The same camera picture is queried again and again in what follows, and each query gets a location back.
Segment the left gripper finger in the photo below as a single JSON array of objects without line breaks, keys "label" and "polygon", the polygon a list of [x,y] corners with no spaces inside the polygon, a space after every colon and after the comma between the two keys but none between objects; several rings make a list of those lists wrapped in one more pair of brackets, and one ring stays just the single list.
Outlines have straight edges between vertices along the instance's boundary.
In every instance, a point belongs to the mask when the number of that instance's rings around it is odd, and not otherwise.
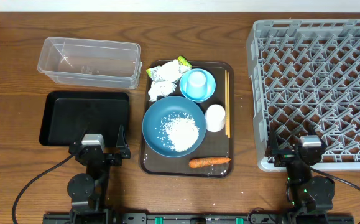
[{"label": "left gripper finger", "polygon": [[81,145],[81,141],[83,140],[85,134],[87,133],[88,131],[88,125],[86,125],[81,131],[80,133],[76,136],[75,138],[75,145],[76,146],[79,146]]},{"label": "left gripper finger", "polygon": [[117,148],[127,148],[126,134],[125,134],[123,125],[119,126],[118,136],[117,136],[117,140],[116,140],[116,147]]}]

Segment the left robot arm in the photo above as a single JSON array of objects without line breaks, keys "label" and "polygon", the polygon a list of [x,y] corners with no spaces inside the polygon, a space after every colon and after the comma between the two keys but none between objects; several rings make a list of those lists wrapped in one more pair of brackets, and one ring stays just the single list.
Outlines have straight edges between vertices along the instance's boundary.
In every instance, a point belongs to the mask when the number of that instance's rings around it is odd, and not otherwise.
[{"label": "left robot arm", "polygon": [[105,153],[102,134],[88,134],[84,130],[69,147],[70,155],[86,167],[85,173],[73,176],[67,185],[71,198],[69,224],[117,222],[113,209],[105,204],[106,192],[112,166],[121,166],[131,157],[124,127],[120,125],[116,140],[116,153]]}]

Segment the large blue plate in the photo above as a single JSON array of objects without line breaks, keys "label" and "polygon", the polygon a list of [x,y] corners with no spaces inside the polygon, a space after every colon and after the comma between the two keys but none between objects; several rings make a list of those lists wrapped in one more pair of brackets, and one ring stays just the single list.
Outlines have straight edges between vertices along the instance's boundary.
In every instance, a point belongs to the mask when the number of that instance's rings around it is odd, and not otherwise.
[{"label": "large blue plate", "polygon": [[[200,129],[196,143],[183,152],[173,152],[164,149],[159,139],[160,120],[173,112],[183,112],[192,115]],[[191,100],[182,96],[168,96],[157,100],[146,111],[142,122],[142,132],[147,145],[156,153],[165,157],[183,157],[195,151],[202,143],[206,134],[205,116],[201,108]]]}]

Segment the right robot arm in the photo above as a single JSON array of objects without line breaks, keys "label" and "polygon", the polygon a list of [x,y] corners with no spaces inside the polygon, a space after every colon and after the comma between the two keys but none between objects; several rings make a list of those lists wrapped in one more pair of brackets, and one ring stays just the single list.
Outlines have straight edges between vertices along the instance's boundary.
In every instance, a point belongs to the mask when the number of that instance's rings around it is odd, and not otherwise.
[{"label": "right robot arm", "polygon": [[312,166],[318,163],[326,144],[314,132],[301,136],[298,144],[291,149],[280,149],[274,128],[269,130],[267,156],[274,158],[275,167],[285,167],[287,179],[287,199],[293,204],[282,223],[328,223],[327,211],[333,208],[335,194],[333,179],[312,176]]}]

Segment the orange carrot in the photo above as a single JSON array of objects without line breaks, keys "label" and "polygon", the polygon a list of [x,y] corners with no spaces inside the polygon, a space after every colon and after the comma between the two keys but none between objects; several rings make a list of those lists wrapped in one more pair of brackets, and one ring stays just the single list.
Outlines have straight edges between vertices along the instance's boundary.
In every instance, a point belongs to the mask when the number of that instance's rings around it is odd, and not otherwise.
[{"label": "orange carrot", "polygon": [[197,158],[191,159],[188,163],[189,168],[196,169],[205,166],[213,166],[219,164],[225,164],[229,162],[231,158],[228,157],[205,157],[205,158]]}]

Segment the pile of white rice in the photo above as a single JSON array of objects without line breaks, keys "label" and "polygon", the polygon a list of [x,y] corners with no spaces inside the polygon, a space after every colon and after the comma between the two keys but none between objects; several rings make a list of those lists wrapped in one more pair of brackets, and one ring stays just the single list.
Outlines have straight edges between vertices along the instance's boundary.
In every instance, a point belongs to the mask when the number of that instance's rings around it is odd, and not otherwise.
[{"label": "pile of white rice", "polygon": [[164,149],[183,152],[196,143],[199,130],[192,115],[173,112],[160,120],[159,139]]}]

